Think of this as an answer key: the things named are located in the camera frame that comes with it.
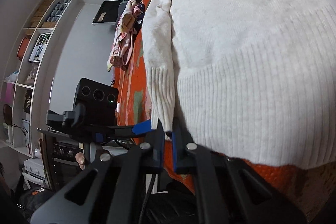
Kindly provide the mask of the person left hand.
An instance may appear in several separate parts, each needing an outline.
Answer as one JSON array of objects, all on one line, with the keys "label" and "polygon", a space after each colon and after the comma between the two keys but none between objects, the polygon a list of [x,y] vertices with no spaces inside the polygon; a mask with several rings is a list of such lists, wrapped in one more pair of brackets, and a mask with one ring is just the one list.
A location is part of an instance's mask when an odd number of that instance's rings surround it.
[{"label": "person left hand", "polygon": [[79,152],[76,154],[75,159],[79,165],[79,167],[81,168],[81,170],[85,169],[85,156],[82,152]]}]

